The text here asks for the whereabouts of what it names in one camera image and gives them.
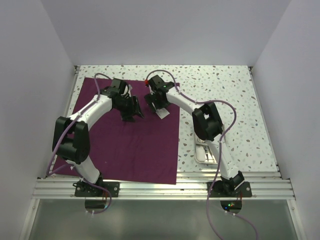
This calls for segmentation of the white sachet packet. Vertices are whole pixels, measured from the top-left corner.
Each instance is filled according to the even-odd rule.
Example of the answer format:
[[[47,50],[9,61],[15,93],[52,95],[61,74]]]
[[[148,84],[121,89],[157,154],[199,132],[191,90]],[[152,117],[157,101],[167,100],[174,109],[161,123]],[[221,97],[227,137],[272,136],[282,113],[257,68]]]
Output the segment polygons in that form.
[[[167,117],[170,114],[170,112],[168,110],[167,110],[167,113],[159,113],[159,112],[157,112],[157,110],[155,113],[158,115],[158,117],[160,119],[164,119],[165,117]]]

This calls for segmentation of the purple cloth mat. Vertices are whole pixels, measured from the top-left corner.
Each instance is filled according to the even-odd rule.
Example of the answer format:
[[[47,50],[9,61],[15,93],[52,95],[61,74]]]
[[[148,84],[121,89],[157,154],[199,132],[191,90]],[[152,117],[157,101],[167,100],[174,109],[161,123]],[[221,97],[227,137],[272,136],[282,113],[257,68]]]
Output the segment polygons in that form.
[[[180,108],[166,107],[169,114],[160,118],[144,97],[149,89],[144,82],[126,80],[137,96],[143,118],[122,121],[118,110],[102,116],[89,130],[89,156],[103,177],[111,180],[176,184],[179,148]]]

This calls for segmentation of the steel tweezers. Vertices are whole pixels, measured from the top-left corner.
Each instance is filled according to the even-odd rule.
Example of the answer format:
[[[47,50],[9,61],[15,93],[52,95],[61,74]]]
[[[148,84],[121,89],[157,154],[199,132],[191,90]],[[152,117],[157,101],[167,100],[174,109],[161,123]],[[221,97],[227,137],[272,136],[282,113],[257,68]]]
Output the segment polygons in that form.
[[[211,150],[208,147],[204,148],[205,158],[209,164],[217,164],[216,158],[213,156]]]

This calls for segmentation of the stainless steel tray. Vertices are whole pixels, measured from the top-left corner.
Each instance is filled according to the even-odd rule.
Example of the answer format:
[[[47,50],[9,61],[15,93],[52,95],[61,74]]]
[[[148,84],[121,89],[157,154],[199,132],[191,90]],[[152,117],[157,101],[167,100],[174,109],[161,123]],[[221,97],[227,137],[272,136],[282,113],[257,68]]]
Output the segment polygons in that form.
[[[198,135],[194,132],[194,144],[195,144],[195,160],[199,164],[207,164],[207,165],[217,165],[219,160],[219,140],[221,134],[218,134],[213,141],[213,150],[210,149],[205,140],[202,140],[198,137]]]

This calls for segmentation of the white gauze pad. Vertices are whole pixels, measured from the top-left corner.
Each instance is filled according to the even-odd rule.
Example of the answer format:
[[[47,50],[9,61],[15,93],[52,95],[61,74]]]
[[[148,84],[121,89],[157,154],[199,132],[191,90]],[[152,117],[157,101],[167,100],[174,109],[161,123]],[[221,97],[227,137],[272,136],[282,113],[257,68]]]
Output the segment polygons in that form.
[[[198,146],[195,149],[195,158],[199,163],[204,163],[206,161],[205,149],[202,146]]]

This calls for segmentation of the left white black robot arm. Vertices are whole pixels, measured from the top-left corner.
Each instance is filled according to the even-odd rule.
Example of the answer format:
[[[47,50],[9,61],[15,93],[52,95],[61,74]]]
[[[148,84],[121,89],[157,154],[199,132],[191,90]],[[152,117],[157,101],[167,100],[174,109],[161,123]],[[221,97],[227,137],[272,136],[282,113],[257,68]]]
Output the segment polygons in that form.
[[[52,154],[73,166],[92,196],[103,193],[101,172],[93,164],[90,129],[105,114],[112,110],[120,113],[124,122],[134,122],[135,116],[143,118],[137,96],[131,95],[131,86],[124,80],[114,78],[105,88],[98,88],[97,94],[79,111],[59,117],[55,122]]]

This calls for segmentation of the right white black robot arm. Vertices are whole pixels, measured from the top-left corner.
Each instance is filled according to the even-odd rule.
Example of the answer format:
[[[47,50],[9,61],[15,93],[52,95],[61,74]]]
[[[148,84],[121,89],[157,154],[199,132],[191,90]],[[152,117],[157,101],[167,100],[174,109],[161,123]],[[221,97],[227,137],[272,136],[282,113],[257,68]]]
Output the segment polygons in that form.
[[[204,141],[217,160],[217,170],[221,180],[212,186],[227,196],[235,196],[240,190],[245,178],[238,167],[232,163],[225,134],[230,128],[224,129],[215,101],[198,102],[185,95],[175,81],[165,82],[158,75],[145,80],[150,93],[144,98],[153,112],[174,104],[192,116],[195,135]]]

